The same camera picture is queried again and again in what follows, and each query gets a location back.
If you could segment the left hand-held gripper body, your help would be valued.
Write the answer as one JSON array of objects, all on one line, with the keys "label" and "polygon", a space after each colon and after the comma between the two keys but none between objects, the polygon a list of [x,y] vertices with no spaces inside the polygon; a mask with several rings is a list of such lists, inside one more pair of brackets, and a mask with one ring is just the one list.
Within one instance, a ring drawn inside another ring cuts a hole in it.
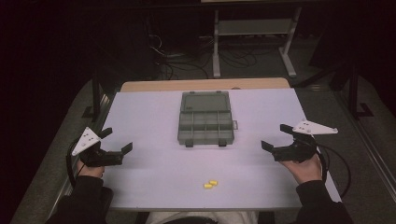
[{"label": "left hand-held gripper body", "polygon": [[98,133],[87,127],[78,139],[71,155],[79,156],[80,160],[89,167],[121,165],[123,160],[121,152],[101,149],[102,140],[98,137]]}]

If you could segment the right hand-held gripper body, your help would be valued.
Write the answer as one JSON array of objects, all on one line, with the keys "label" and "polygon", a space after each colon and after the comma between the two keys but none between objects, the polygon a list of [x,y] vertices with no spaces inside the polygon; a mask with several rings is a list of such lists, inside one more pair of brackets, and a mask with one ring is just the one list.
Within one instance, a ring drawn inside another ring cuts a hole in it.
[{"label": "right hand-held gripper body", "polygon": [[292,143],[284,147],[274,147],[271,153],[275,161],[303,162],[317,153],[315,134],[336,134],[337,128],[328,127],[310,120],[302,120],[292,127]]}]

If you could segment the person's left hand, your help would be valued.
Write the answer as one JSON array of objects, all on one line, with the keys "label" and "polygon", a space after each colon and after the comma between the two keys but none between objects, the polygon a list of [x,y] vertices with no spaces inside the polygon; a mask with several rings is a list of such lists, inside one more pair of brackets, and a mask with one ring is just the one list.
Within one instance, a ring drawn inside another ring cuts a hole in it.
[{"label": "person's left hand", "polygon": [[78,161],[77,163],[78,168],[78,176],[91,176],[101,178],[105,172],[105,168],[101,167],[89,167],[82,161]]}]

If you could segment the person's right hand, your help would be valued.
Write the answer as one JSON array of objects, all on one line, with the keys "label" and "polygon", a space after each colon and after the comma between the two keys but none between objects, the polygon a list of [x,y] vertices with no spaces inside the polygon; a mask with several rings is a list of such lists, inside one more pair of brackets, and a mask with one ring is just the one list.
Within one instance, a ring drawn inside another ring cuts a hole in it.
[{"label": "person's right hand", "polygon": [[291,172],[298,184],[322,179],[321,163],[317,155],[303,162],[282,161],[281,164]]}]

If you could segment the pale lilac table board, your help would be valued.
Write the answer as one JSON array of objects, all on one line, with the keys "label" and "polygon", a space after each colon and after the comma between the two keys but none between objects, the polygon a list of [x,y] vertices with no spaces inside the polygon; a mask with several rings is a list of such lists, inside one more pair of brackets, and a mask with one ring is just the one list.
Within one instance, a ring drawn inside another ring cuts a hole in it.
[{"label": "pale lilac table board", "polygon": [[[113,133],[102,147],[133,143],[121,166],[106,168],[112,206],[132,211],[276,210],[300,207],[288,170],[262,150],[292,138],[280,124],[296,125],[304,111],[292,89],[231,90],[233,144],[186,148],[177,141],[179,91],[121,92],[106,119]],[[219,183],[205,189],[209,180]]]}]

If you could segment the black metal stand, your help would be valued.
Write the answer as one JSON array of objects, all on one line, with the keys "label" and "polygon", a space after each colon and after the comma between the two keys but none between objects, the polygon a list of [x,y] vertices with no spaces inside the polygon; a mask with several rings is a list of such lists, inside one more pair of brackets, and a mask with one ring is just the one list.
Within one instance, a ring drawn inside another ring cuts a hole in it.
[{"label": "black metal stand", "polygon": [[356,65],[351,65],[348,89],[348,111],[355,120],[363,117],[372,117],[374,114],[366,103],[358,102],[359,75]]},{"label": "black metal stand", "polygon": [[96,122],[101,113],[102,103],[102,90],[97,75],[92,76],[92,105],[87,106],[84,110],[82,117],[84,119],[91,119],[92,122]]}]

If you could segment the grey plastic compartment box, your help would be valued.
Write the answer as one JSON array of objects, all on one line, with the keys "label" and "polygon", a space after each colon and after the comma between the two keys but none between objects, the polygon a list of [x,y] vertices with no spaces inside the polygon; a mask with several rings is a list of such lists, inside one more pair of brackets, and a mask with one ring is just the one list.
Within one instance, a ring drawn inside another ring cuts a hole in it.
[{"label": "grey plastic compartment box", "polygon": [[235,122],[227,91],[182,93],[177,130],[177,140],[181,145],[227,147],[233,144],[234,130]]}]

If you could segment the light wooden table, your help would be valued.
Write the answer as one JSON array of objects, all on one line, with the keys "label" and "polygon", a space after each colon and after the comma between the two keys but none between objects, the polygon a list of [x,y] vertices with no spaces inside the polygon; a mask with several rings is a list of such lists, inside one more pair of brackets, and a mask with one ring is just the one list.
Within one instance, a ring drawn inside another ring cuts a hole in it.
[{"label": "light wooden table", "polygon": [[121,86],[120,92],[288,89],[289,87],[290,87],[289,82],[283,77],[195,79],[195,80],[163,80],[163,81],[130,81],[130,82],[125,82]]}]

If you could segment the white metal shelf stand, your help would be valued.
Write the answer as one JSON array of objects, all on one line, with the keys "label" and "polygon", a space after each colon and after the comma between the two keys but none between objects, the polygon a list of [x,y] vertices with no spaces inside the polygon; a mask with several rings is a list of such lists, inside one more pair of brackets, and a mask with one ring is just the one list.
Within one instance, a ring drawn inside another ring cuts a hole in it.
[{"label": "white metal shelf stand", "polygon": [[289,49],[301,12],[302,8],[297,7],[290,19],[225,21],[219,18],[219,11],[216,10],[214,14],[214,46],[212,54],[213,77],[220,78],[219,37],[231,35],[286,35],[286,42],[278,48],[278,51],[289,77],[297,77],[289,57]]}]

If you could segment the metal frame rail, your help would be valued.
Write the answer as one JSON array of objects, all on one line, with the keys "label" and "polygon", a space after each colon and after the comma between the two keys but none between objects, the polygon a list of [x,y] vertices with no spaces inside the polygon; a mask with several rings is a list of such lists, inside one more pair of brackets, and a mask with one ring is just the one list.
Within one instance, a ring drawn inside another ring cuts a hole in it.
[{"label": "metal frame rail", "polygon": [[385,188],[389,192],[391,199],[396,203],[396,177],[392,174],[391,170],[379,154],[377,147],[375,146],[373,140],[369,137],[369,134],[364,130],[361,123],[349,111],[346,98],[340,91],[336,91],[334,93],[334,98],[346,113],[349,123],[353,126],[353,129],[364,144],[364,148],[369,160],[373,164]]},{"label": "metal frame rail", "polygon": [[51,161],[50,167],[55,169],[59,182],[56,186],[56,194],[48,217],[55,213],[57,204],[62,197],[68,195],[73,189],[68,175],[68,155],[72,152],[78,139],[87,127],[95,132],[102,130],[111,103],[112,95],[107,96],[103,94],[101,113],[96,122],[82,117],[85,108],[92,105],[92,95],[79,94],[69,108],[60,130],[56,134],[53,144],[50,146],[50,152],[55,156],[55,159]]}]

